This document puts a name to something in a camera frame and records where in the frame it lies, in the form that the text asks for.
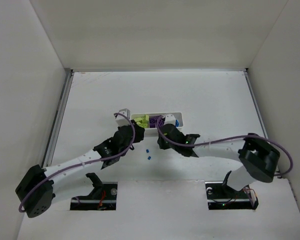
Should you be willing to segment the purple lego brick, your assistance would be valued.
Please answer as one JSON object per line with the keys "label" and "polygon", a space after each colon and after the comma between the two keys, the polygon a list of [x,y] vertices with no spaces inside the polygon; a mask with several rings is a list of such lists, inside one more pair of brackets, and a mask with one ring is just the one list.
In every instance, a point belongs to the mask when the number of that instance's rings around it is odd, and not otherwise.
{"label": "purple lego brick", "polygon": [[149,128],[154,129],[157,126],[162,127],[165,123],[165,119],[161,115],[149,116]]}

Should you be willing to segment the yellow-green lego brick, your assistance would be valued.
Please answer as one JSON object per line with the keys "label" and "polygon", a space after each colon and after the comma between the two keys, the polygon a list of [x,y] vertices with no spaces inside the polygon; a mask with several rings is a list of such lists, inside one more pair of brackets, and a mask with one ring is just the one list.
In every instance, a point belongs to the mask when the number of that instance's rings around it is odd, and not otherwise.
{"label": "yellow-green lego brick", "polygon": [[133,118],[133,120],[136,122],[136,124],[139,127],[143,128],[143,129],[147,129],[150,127],[150,117],[147,114],[135,117],[135,118]]}

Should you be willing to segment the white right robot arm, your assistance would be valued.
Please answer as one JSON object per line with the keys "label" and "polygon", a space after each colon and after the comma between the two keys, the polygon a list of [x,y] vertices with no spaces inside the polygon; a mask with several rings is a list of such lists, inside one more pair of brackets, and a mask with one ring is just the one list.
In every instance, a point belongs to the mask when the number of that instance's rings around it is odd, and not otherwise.
{"label": "white right robot arm", "polygon": [[157,143],[162,150],[173,149],[188,158],[214,157],[240,162],[241,167],[224,177],[225,188],[238,192],[256,181],[271,183],[275,177],[280,152],[255,133],[200,142],[199,134],[185,135],[171,123],[157,130]]}

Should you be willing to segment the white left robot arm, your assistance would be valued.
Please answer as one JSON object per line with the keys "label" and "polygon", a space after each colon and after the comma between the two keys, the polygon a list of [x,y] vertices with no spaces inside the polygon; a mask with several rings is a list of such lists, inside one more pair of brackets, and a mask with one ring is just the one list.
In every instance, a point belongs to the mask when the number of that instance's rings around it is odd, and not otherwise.
{"label": "white left robot arm", "polygon": [[134,150],[133,144],[143,141],[145,129],[133,123],[118,128],[114,135],[83,155],[58,165],[29,168],[15,193],[20,200],[19,212],[35,218],[57,202],[74,197],[95,197],[103,183],[97,173]]}

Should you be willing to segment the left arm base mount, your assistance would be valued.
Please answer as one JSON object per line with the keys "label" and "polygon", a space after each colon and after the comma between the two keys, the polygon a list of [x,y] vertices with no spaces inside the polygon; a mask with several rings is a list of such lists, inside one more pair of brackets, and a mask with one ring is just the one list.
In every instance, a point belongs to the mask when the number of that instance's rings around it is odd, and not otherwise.
{"label": "left arm base mount", "polygon": [[117,208],[117,182],[102,182],[95,173],[87,173],[92,190],[71,199],[71,211],[115,211]]}

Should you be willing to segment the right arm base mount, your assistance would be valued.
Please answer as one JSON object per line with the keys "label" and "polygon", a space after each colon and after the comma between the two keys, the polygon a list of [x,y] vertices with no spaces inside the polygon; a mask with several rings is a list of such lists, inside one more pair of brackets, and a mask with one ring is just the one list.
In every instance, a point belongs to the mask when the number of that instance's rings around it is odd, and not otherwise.
{"label": "right arm base mount", "polygon": [[209,210],[253,210],[259,206],[259,199],[249,185],[234,190],[227,185],[229,171],[223,181],[206,181],[205,190]]}

